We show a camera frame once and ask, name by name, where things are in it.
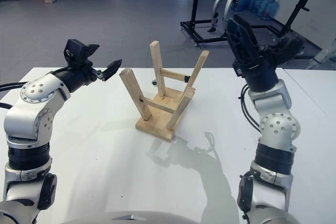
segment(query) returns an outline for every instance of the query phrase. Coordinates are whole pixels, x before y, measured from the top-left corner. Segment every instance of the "black cable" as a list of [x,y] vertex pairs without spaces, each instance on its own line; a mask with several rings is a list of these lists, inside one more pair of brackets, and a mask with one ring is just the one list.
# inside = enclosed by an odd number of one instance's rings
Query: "black cable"
[[60,69],[57,69],[55,71],[53,71],[52,73],[60,73],[60,72],[63,72],[65,70],[68,70],[70,68],[70,66],[67,66],[67,67],[64,67],[64,68],[60,68]]
[[248,112],[247,108],[246,108],[246,104],[245,104],[245,94],[247,92],[247,90],[249,89],[248,85],[244,85],[243,88],[241,89],[240,92],[240,106],[242,108],[242,112],[244,117],[246,118],[246,120],[252,125],[253,128],[255,128],[258,132],[260,132],[259,129],[259,124],[256,122],[256,120],[254,120],[254,118],[250,115],[250,113]]
[[13,106],[10,105],[10,104],[0,102],[0,108],[8,109],[9,110],[11,107],[13,107]]
[[0,85],[0,89],[1,88],[4,88],[4,87],[8,87],[8,86],[15,86],[15,85],[24,85],[26,84],[27,82],[12,82],[12,83],[6,83],[6,84],[2,84]]
[[5,87],[5,88],[0,89],[0,92],[6,91],[6,90],[11,90],[11,89],[19,89],[19,88],[22,88],[22,86],[23,85],[16,85],[16,86],[11,86],[11,87]]

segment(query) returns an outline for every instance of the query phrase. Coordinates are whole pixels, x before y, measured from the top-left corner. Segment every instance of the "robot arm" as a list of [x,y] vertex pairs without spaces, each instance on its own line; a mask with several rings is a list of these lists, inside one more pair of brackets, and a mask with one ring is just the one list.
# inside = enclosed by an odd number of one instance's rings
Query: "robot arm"
[[27,82],[6,115],[9,162],[5,167],[0,223],[34,223],[38,213],[53,204],[57,177],[49,173],[49,142],[55,115],[72,92],[97,78],[108,80],[121,65],[118,60],[104,72],[94,70],[88,57],[98,47],[68,40],[64,50],[68,66]]
[[282,37],[275,46],[260,46],[250,25],[235,15],[228,21],[228,42],[236,57],[233,67],[245,78],[260,115],[261,132],[250,171],[241,176],[237,203],[248,223],[298,223],[287,212],[296,151],[292,141],[300,125],[289,111],[290,96],[275,69],[293,58],[304,40]]

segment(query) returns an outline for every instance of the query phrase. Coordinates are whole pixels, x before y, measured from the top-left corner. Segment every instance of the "table surface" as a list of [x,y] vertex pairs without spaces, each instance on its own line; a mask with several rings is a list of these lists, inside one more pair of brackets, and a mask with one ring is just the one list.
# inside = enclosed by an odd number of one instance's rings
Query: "table surface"
[[[23,80],[50,70],[34,68]],[[144,95],[153,98],[153,69],[133,71]],[[336,93],[327,78],[335,80],[336,72],[318,73],[277,69],[292,98],[291,112],[301,124],[301,135],[294,141],[298,150],[289,211],[305,224],[333,223],[335,218],[336,147],[328,111],[335,110],[331,101]],[[308,81],[311,88],[300,80],[306,77],[320,82]],[[55,118],[50,154],[51,172],[58,176],[56,199],[39,214],[39,223],[120,210],[171,212],[204,224],[245,223],[236,206],[239,175],[249,170],[259,133],[240,110],[237,97],[244,84],[232,69],[202,69],[173,143],[135,129],[140,115],[118,75],[80,88]],[[166,86],[183,90],[185,84],[168,79]],[[18,92],[9,92],[2,102],[14,104]],[[247,106],[257,118],[249,100]],[[6,110],[0,110],[0,122],[5,115]],[[3,127],[0,136],[4,167],[8,158]],[[2,168],[0,187],[3,181]]]

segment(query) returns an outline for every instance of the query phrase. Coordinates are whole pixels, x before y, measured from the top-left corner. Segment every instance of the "gray floor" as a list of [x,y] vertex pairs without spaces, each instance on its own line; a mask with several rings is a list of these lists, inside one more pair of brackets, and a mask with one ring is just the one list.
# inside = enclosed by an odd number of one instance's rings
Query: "gray floor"
[[[227,42],[194,47],[190,37],[178,30],[180,21],[190,19],[192,1],[58,0],[53,4],[45,4],[43,0],[2,1],[0,83],[18,81],[32,67],[65,66],[62,51],[68,38],[100,44],[90,58],[96,67],[105,67],[119,58],[123,59],[123,67],[152,67],[149,43],[153,40],[160,41],[165,67],[194,67],[203,49],[210,51],[205,67],[230,67],[234,57]],[[197,19],[210,18],[213,2],[199,0]],[[262,23],[250,12],[241,15],[252,24]],[[204,37],[210,37],[206,30],[206,27],[198,29]],[[260,43],[272,43],[268,31],[255,33]],[[305,52],[316,54],[318,50],[307,45]],[[294,60],[284,67],[303,69],[307,65],[306,60]],[[331,67],[325,64],[322,68]]]

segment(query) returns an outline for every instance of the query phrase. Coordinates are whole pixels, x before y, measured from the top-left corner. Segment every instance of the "wooden stool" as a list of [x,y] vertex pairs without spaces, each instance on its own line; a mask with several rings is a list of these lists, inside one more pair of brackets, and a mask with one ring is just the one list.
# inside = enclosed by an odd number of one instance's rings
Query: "wooden stool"
[[[143,96],[132,69],[124,69],[120,77],[125,84],[135,106],[140,112],[140,119],[135,124],[138,130],[171,142],[181,115],[192,99],[195,89],[192,87],[209,51],[202,51],[191,76],[162,68],[160,45],[158,41],[150,44],[153,67],[158,93],[153,100]],[[187,82],[183,92],[166,88],[164,77]]]

